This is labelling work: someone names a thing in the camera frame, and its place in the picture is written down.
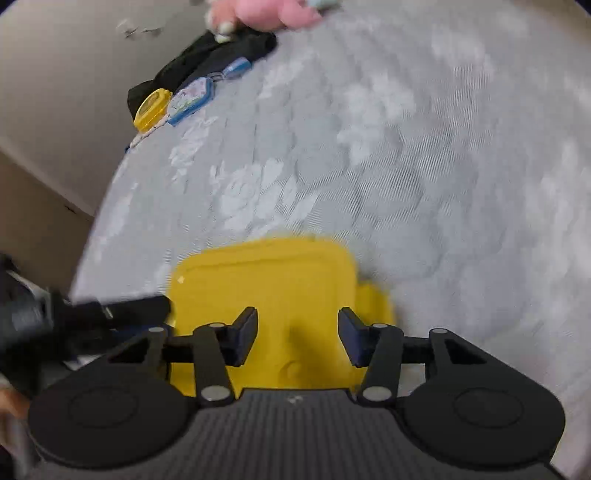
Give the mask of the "yellow container lid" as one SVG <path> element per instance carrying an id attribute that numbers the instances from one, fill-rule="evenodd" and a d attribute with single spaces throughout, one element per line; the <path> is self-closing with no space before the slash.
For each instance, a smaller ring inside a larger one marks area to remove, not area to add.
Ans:
<path id="1" fill-rule="evenodd" d="M 349 363 L 338 313 L 352 308 L 363 322 L 394 324 L 387 294 L 360 280 L 345 246 L 318 237 L 274 238 L 209 249 L 180 262 L 166 295 L 170 324 L 190 335 L 209 323 L 231 324 L 246 307 L 259 332 L 245 364 L 228 370 L 245 388 L 355 390 L 362 369 Z"/>

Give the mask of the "small yellow box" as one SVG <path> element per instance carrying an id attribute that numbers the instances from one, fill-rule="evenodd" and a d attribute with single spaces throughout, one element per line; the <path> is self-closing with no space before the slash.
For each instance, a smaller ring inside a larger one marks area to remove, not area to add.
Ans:
<path id="1" fill-rule="evenodd" d="M 172 93 L 159 88 L 153 91 L 141 103 L 135 113 L 133 125 L 139 133 L 146 133 L 154 127 L 167 113 Z"/>

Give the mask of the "blue edged floral pouch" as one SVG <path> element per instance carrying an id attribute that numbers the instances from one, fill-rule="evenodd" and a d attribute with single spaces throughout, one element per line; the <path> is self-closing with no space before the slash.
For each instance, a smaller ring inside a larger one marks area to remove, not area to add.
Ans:
<path id="1" fill-rule="evenodd" d="M 211 102 L 213 98 L 214 81 L 209 77 L 197 78 L 171 98 L 167 107 L 166 122 L 176 126 L 185 117 Z"/>

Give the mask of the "black cloth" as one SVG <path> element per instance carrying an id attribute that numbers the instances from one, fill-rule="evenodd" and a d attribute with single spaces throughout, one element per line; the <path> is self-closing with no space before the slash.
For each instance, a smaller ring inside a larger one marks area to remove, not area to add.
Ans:
<path id="1" fill-rule="evenodd" d="M 162 88 L 176 94 L 197 78 L 221 73 L 238 58 L 256 62 L 272 53 L 276 45 L 276 34 L 273 32 L 243 28 L 225 43 L 218 43 L 211 32 L 206 32 L 164 65 L 151 80 L 128 90 L 128 111 L 134 118 L 143 101 L 154 91 Z"/>

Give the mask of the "pink plush toy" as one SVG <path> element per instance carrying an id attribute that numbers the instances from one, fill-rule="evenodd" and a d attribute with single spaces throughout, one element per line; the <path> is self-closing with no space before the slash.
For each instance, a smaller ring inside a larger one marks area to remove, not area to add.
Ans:
<path id="1" fill-rule="evenodd" d="M 322 21 L 322 14 L 306 1 L 218 0 L 209 1 L 205 14 L 207 29 L 229 35 L 240 27 L 259 32 L 308 28 Z"/>

